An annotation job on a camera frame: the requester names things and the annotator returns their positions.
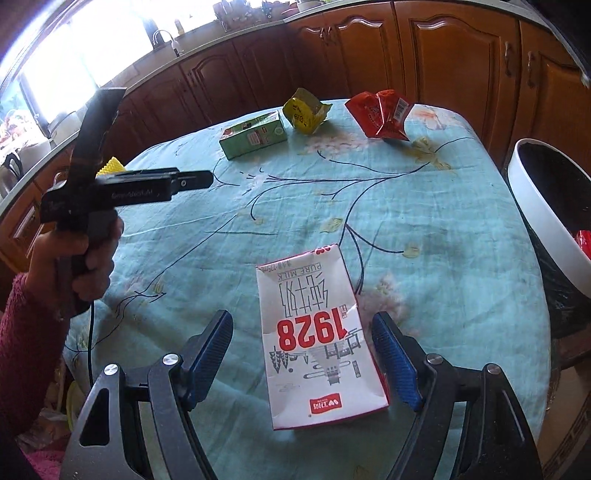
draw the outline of yellow snack wrapper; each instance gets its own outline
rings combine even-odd
[[[103,168],[101,168],[98,171],[97,175],[106,175],[108,173],[118,173],[120,171],[125,171],[125,167],[115,157],[111,157],[111,159],[107,162],[107,165],[105,165]]]
[[[331,107],[332,103],[322,103],[308,90],[298,88],[283,106],[283,115],[296,130],[311,135],[326,119]]]

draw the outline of bottle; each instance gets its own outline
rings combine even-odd
[[[184,28],[183,28],[183,26],[181,25],[181,21],[180,21],[178,18],[175,18],[175,19],[174,19],[174,24],[175,24],[175,25],[176,25],[176,27],[177,27],[178,34],[179,34],[179,35],[182,35],[182,34],[184,34]]]

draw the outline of red snack wrapper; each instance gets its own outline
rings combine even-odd
[[[589,230],[579,230],[574,239],[585,255],[591,258],[591,232]]]
[[[404,121],[413,106],[395,90],[359,93],[345,103],[366,137],[398,140],[408,140]]]

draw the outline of barcode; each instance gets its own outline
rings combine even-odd
[[[404,112],[408,108],[408,102],[405,102],[401,98],[398,99],[398,104],[396,105],[396,110],[394,112],[394,119],[399,122],[402,120],[402,116]]]
[[[261,144],[261,138],[259,137],[259,134],[256,130],[254,132],[248,133],[246,135],[246,137],[248,138],[248,142],[251,145],[260,145]]]

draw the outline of person's hand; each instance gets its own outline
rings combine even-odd
[[[77,276],[72,281],[72,290],[81,300],[97,300],[109,288],[111,283],[109,276],[115,267],[113,255],[123,230],[123,220],[117,217],[111,225],[111,236],[86,253],[86,266],[90,271]],[[54,230],[39,235],[33,245],[31,265],[25,279],[26,291],[49,311],[58,312],[60,296],[56,278],[56,260],[60,257],[83,255],[87,249],[88,236],[84,233]]]

